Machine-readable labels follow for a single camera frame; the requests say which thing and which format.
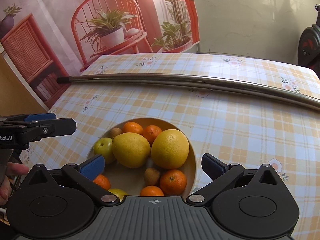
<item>purple vase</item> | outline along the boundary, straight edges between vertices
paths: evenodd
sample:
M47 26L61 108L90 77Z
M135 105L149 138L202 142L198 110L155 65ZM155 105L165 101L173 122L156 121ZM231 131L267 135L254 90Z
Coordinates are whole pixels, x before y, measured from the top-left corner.
M7 15L2 22L0 22L0 39L2 39L14 26L12 15Z

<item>beige bowl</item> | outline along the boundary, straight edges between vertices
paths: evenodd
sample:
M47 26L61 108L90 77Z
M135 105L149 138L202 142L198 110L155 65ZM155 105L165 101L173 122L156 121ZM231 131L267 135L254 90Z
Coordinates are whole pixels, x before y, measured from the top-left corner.
M175 127L174 125L172 125L166 121L156 119L156 118L138 118L138 119L128 120L126 122L136 122L136 123L140 124L143 128L153 124L153 125L160 127L163 131L168 130L168 129L180 130L177 127ZM109 131L107 131L105 134L103 134L101 136L101 138L110 137L110 131L113 128L118 127L120 129L122 129L123 125L126 122L120 123L117 126L112 127ZM91 157L93 157L93 148L91 148L91 150L90 150L90 153L88 155L88 159ZM118 163L117 161L115 161L115 162L105 166L105 171L104 171L103 175L105 175L109 179L109 181L111 183L111 188L122 189L126 193L128 193L129 195L139 195L140 191L146 186L144 184L143 174L144 174L144 171L146 170L146 168L149 168L149 167L155 167L159 171L161 171L161 173L166 171L165 169L162 169L162 168L156 166L153 163L151 157L149 157L149 159L145 165L143 165L140 168L136 168L136 169L127 168L127 167L121 165L120 163ZM187 177L187 187L182 194L182 197L184 199L186 199L187 196L190 195L191 190L193 189L193 184L195 182L195 177L196 177L196 158L195 158L195 153L193 151L193 148L192 148L192 145L190 144L190 142L189 142L188 158L187 158L186 162L184 163L184 165L179 168L179 170L181 170L185 174L185 176Z

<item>crosshair symbol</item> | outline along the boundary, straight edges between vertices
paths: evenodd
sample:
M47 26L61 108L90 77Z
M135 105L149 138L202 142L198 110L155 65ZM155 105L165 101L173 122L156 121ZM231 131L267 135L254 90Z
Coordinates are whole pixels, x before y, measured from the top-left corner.
M151 200L151 201L149 201L149 202L151 202L152 204L158 204L159 202L161 202L161 201L159 201L159 200L157 200L157 199L153 199L153 200Z

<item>metal pipe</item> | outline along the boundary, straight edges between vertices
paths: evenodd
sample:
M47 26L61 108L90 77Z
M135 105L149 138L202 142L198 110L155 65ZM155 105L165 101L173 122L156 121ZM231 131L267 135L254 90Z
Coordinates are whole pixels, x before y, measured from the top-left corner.
M180 74L120 73L61 77L57 79L57 82L59 84L92 82L137 83L213 89L261 98L269 98L320 111L320 99L318 98L313 98L280 88L226 78Z

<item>plaid tablecloth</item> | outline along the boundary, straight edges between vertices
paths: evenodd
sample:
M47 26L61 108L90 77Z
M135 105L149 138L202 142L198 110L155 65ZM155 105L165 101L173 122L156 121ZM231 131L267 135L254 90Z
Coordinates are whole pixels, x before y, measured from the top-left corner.
M320 81L312 70L285 63L203 54L101 56L83 75L100 73L176 73L223 77L274 86L315 98ZM179 127L196 152L194 191L211 180L201 170L203 153L246 168L270 163L300 208L296 240L320 239L320 115L257 97L181 87L73 84L50 110L71 117L71 136L31 143L21 154L32 167L56 169L81 163L93 143L118 123L139 117Z

